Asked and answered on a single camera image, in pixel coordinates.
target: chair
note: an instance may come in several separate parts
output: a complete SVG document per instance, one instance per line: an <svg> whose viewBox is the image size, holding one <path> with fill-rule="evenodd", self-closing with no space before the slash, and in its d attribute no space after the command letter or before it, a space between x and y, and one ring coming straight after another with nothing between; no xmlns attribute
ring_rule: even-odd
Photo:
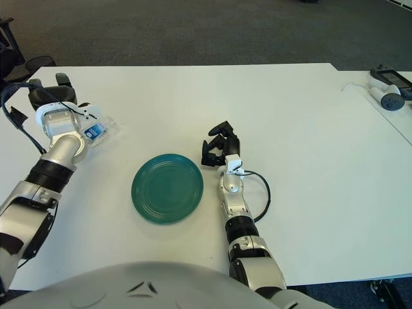
<svg viewBox="0 0 412 309"><path fill-rule="evenodd" d="M0 28L6 35L5 37L3 33L0 32L0 91L11 82L22 82L30 77L30 74L27 74L18 79L5 81L5 78L12 72L15 66L20 66L25 62L9 27L12 21L12 18L0 18Z"/></svg>

